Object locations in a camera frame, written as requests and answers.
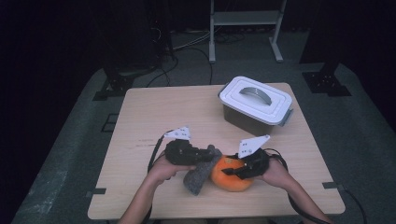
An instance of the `forearm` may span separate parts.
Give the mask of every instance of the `forearm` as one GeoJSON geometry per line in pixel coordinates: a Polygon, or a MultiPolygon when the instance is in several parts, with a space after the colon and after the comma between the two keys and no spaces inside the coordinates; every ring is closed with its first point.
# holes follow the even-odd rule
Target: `forearm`
{"type": "Polygon", "coordinates": [[[158,186],[158,183],[146,177],[119,223],[140,224],[152,205],[154,193],[158,186]]]}
{"type": "MultiPolygon", "coordinates": [[[[293,182],[287,188],[285,188],[289,196],[294,200],[297,206],[312,217],[316,217],[323,221],[332,223],[332,221],[320,210],[312,198],[306,193],[304,188],[297,182],[293,182]]],[[[315,223],[304,218],[304,224],[315,223]]]]}

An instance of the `orange toy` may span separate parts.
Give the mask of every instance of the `orange toy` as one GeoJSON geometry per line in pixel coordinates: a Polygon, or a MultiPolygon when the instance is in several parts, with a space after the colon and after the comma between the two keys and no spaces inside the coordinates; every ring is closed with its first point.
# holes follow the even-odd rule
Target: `orange toy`
{"type": "Polygon", "coordinates": [[[221,171],[226,168],[237,169],[242,166],[244,166],[244,162],[242,160],[227,158],[227,156],[223,155],[219,159],[218,163],[216,163],[215,167],[213,167],[210,178],[213,183],[221,189],[226,189],[231,192],[243,191],[250,187],[254,179],[250,178],[242,180],[236,175],[226,175],[221,171]]]}

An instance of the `white plastic container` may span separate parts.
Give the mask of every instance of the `white plastic container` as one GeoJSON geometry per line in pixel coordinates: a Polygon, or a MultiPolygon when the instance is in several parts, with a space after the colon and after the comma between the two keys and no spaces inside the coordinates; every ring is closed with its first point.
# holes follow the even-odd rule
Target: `white plastic container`
{"type": "Polygon", "coordinates": [[[284,126],[292,114],[291,97],[286,92],[247,77],[235,77],[219,93],[224,118],[254,135],[269,134],[284,126]]]}

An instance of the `person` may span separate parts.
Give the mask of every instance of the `person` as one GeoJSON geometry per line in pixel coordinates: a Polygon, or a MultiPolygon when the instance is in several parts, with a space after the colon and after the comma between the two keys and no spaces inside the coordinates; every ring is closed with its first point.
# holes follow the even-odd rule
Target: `person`
{"type": "MultiPolygon", "coordinates": [[[[284,189],[295,203],[307,214],[328,223],[332,221],[320,210],[304,188],[296,181],[277,159],[271,159],[268,170],[256,179],[267,184],[284,189]]],[[[195,166],[174,165],[162,152],[148,172],[134,198],[119,220],[120,224],[140,224],[149,211],[155,190],[167,179],[175,176],[178,171],[189,171],[195,166]]],[[[303,217],[304,224],[315,223],[303,217]]]]}

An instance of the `container lid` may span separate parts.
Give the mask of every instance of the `container lid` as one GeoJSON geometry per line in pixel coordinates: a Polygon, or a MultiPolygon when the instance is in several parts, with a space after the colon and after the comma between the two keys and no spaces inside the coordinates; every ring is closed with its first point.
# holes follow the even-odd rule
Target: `container lid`
{"type": "Polygon", "coordinates": [[[247,77],[235,77],[219,98],[224,105],[270,125],[281,125],[291,111],[290,95],[247,77]]]}

